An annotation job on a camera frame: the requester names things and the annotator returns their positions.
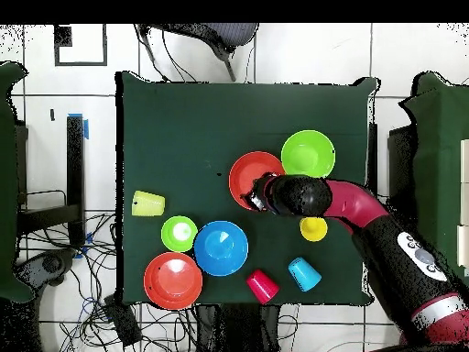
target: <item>blue tape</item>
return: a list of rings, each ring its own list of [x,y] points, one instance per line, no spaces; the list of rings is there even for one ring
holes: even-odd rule
[[[92,232],[90,232],[86,235],[85,242],[88,243],[88,244],[92,244],[92,242],[93,242],[93,233]],[[82,247],[81,252],[83,254],[86,254],[89,249],[90,249],[89,247]],[[82,253],[75,255],[75,259],[82,259],[83,258]]]
[[[88,119],[83,120],[83,136],[85,139],[89,139],[90,135],[88,132]]]
[[[69,117],[81,117],[83,118],[83,114],[69,114]],[[90,132],[88,127],[88,119],[83,120],[83,137],[85,139],[90,138]]]

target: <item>large red bowl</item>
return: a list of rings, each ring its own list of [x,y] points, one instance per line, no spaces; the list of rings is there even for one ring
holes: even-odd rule
[[[243,195],[251,192],[254,180],[261,178],[266,172],[285,174],[282,162],[268,152],[249,152],[234,163],[228,183],[231,195],[243,208],[252,210]]]
[[[179,252],[165,252],[154,258],[144,275],[148,298],[164,309],[191,306],[202,291],[202,272],[195,261]]]

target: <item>white tile floor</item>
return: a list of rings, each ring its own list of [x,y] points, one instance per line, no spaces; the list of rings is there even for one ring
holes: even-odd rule
[[[381,80],[376,99],[378,125],[378,190],[388,194],[387,134],[392,128],[409,123],[398,102],[409,95],[413,77],[419,72],[440,72],[452,83],[469,77],[467,27],[457,24],[261,24],[256,38],[256,52],[251,55],[247,80],[258,83],[353,83],[364,76]],[[100,61],[101,25],[72,25],[73,47],[60,49],[66,61]],[[81,113],[89,120],[90,136],[85,140],[87,217],[112,213],[115,209],[115,79],[116,71],[131,71],[141,77],[159,81],[145,49],[136,41],[132,25],[107,25],[107,67],[55,67],[52,26],[0,26],[0,61],[18,61],[25,65],[28,76],[16,84],[12,103],[18,118],[29,126],[28,190],[65,190],[65,117]],[[173,58],[198,81],[229,83],[224,64],[211,49],[196,39],[165,34]],[[150,44],[159,69],[173,80],[180,80],[169,61],[161,41],[161,32],[153,31]],[[254,41],[236,50],[232,65],[237,81],[246,77],[246,64]],[[55,121],[49,111],[54,110]],[[57,205],[57,193],[31,196],[30,207]],[[93,230],[90,221],[88,231]],[[112,242],[108,229],[95,237]],[[44,243],[29,239],[28,248],[44,248]],[[99,255],[94,250],[90,256]],[[109,269],[100,270],[104,295],[115,289],[115,258],[104,262]],[[73,271],[81,280],[82,293],[90,296],[89,269],[82,259],[75,259]],[[73,329],[82,310],[77,281],[68,274],[57,288],[48,287],[41,310],[41,334],[45,352],[59,352],[65,335],[59,322]],[[182,334],[174,315],[161,319],[167,312],[145,305],[136,307],[144,335],[150,338],[173,339]],[[391,324],[378,302],[370,306],[301,306],[284,305],[282,314],[298,317],[296,335],[280,340],[282,352],[363,352],[398,342],[398,331]],[[282,317],[280,336],[292,333],[295,325],[290,317]],[[114,334],[107,333],[109,340]],[[136,345],[143,352],[145,342]],[[174,344],[168,343],[174,350]],[[187,342],[180,350],[188,349]],[[103,352],[87,347],[82,352]],[[124,352],[121,345],[110,352]],[[125,352],[134,352],[128,347]],[[145,352],[164,352],[150,344]]]

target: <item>green table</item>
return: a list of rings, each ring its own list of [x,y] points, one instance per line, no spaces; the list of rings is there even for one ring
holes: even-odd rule
[[[249,242],[245,265],[228,277],[203,273],[197,303],[254,303],[245,284],[262,269],[279,286],[272,303],[363,305],[362,260],[338,222],[318,243],[300,234],[299,218],[257,214],[240,207],[228,189],[228,173],[243,154],[263,150],[277,157],[291,134],[316,129],[336,150],[331,178],[364,183],[367,100],[376,80],[354,86],[302,84],[152,83],[122,73],[124,113],[124,301],[148,301],[143,274],[166,252],[162,224],[187,215],[200,228],[214,220],[240,226]],[[135,190],[166,198],[160,217],[131,215]],[[301,292],[287,266],[303,256],[322,275]]]
[[[469,285],[464,267],[457,265],[461,140],[469,138],[469,88],[451,85],[429,71],[414,81],[413,94],[402,105],[419,139],[413,158],[418,231]]]
[[[2,206],[0,237],[0,297],[25,303],[34,297],[34,292],[19,281],[13,273],[13,264],[18,256],[17,213],[18,173],[16,158],[16,115],[11,104],[11,89],[27,74],[26,69],[16,62],[0,61],[0,204]]]

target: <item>yellow cup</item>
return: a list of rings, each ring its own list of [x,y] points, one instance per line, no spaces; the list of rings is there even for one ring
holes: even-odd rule
[[[327,223],[322,217],[305,217],[300,221],[300,231],[310,242],[319,242],[327,234]]]
[[[135,192],[132,200],[132,216],[161,216],[164,210],[164,197],[147,192]]]

